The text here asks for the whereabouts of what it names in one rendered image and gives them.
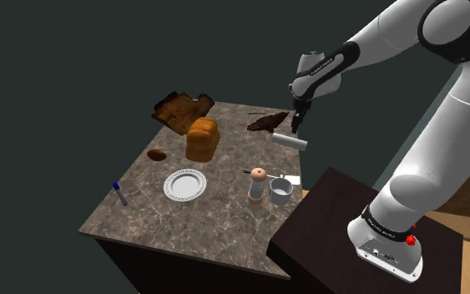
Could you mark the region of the brown bread loaf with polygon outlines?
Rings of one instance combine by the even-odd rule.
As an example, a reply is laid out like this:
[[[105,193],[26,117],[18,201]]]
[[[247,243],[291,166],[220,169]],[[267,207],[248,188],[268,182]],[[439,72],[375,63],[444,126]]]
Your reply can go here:
[[[195,162],[211,161],[219,141],[220,132],[216,121],[200,117],[190,126],[186,135],[185,156]]]

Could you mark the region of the white round plate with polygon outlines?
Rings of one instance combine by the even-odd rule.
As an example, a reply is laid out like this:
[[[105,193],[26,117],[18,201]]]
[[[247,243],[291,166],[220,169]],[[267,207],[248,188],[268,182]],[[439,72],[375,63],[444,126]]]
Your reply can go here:
[[[201,196],[207,186],[207,179],[198,170],[175,171],[164,182],[164,194],[176,202],[188,202]]]

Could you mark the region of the blue capped pen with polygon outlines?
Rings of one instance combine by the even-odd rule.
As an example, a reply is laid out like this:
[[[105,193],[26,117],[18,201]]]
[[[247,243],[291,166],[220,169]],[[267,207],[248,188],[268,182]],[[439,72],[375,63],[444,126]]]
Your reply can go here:
[[[116,193],[116,195],[119,197],[122,205],[127,205],[128,204],[128,201],[126,200],[124,194],[122,193],[121,189],[120,189],[120,186],[119,186],[119,183],[118,182],[114,182],[113,183],[113,188],[114,188],[114,191]]]

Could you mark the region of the clear pepper grinder wooden cap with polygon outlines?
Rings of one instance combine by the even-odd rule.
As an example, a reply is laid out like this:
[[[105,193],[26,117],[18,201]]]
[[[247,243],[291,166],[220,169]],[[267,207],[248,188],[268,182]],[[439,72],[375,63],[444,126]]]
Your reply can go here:
[[[252,204],[260,204],[263,200],[264,181],[267,178],[267,173],[262,168],[254,168],[250,171],[250,178],[248,201]]]

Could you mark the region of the white cylinder roll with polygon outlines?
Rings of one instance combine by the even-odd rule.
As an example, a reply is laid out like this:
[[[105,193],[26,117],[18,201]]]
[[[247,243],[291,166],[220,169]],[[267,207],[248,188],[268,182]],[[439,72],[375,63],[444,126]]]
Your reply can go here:
[[[305,151],[308,144],[307,141],[302,139],[297,139],[283,134],[273,133],[270,137],[270,140],[273,143],[281,144],[286,147],[293,148],[295,150]]]

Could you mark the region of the flat brown torn slab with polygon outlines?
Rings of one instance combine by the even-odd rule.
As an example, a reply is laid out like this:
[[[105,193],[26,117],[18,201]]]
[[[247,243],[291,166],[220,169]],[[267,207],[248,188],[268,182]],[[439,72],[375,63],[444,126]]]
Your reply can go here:
[[[215,101],[206,94],[193,99],[186,93],[173,92],[154,106],[151,116],[176,134],[185,135],[190,126],[199,117],[205,117],[214,105]]]

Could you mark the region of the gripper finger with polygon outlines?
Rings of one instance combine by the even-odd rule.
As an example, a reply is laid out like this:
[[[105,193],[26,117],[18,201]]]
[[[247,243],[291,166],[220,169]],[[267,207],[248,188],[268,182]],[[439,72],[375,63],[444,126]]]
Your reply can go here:
[[[296,134],[299,127],[301,126],[305,115],[302,113],[295,113],[291,121],[291,132]]]

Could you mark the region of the dark brown flat leaf shape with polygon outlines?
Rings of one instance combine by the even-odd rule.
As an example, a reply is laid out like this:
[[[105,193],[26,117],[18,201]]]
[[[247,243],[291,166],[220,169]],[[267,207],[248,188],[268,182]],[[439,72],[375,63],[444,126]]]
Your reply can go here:
[[[285,120],[288,114],[288,112],[279,112],[264,116],[249,124],[246,129],[249,131],[266,130],[269,133],[273,133],[275,128]]]

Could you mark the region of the dark robot stand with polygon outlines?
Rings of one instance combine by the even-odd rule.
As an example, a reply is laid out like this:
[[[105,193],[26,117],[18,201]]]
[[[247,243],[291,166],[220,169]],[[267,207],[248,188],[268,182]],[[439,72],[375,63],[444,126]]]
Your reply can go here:
[[[292,294],[461,294],[462,235],[424,216],[421,277],[407,283],[362,260],[347,235],[377,191],[329,168],[270,239],[267,256],[291,278]]]

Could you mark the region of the white cup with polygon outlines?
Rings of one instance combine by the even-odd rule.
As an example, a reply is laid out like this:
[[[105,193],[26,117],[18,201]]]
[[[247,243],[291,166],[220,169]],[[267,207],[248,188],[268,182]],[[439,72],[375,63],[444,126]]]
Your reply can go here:
[[[289,202],[293,191],[293,184],[285,178],[274,178],[270,182],[269,198],[275,205],[285,205]]]

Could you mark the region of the dark kitchen counter cabinet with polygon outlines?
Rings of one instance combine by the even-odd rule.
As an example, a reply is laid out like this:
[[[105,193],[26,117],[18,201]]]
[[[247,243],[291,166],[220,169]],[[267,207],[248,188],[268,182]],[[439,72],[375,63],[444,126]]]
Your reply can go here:
[[[291,294],[291,282],[238,266],[97,240],[139,294]]]

